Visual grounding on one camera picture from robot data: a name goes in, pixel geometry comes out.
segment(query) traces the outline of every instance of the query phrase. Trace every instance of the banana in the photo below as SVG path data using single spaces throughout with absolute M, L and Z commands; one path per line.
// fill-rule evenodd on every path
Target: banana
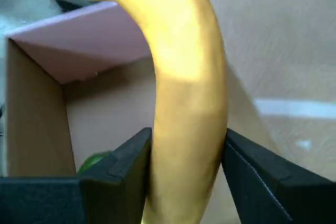
M 225 52 L 217 18 L 209 0 L 113 1 L 139 25 L 155 67 L 143 221 L 197 224 L 211 195 L 227 126 Z

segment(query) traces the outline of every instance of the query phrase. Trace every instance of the cardboard box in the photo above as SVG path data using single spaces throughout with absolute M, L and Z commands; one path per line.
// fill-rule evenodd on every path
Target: cardboard box
M 229 126 L 277 152 L 228 66 Z M 155 74 L 131 17 L 102 2 L 8 35 L 7 176 L 71 176 L 93 153 L 153 126 Z M 220 169 L 204 223 L 239 223 Z

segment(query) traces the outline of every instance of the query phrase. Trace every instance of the green object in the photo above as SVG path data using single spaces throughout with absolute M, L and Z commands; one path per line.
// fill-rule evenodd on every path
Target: green object
M 94 165 L 95 163 L 101 161 L 104 157 L 106 157 L 110 153 L 111 153 L 111 151 L 100 152 L 100 153 L 96 153 L 96 154 L 93 154 L 92 156 L 88 157 L 84 161 L 84 163 L 82 164 L 82 166 L 79 168 L 79 171 L 77 172 L 77 174 L 81 174 L 82 172 L 86 171 L 92 165 Z

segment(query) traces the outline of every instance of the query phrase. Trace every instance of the pink box flap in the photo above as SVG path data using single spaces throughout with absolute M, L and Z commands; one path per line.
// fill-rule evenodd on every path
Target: pink box flap
M 142 31 L 115 2 L 99 2 L 44 19 L 7 37 L 61 84 L 150 55 Z

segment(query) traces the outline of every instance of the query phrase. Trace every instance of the banana peel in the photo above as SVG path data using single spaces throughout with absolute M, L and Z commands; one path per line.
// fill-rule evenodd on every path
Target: banana peel
M 227 126 L 225 52 L 217 18 L 209 0 L 109 1 L 118 2 L 139 25 L 155 67 L 143 221 L 197 224 L 211 195 Z

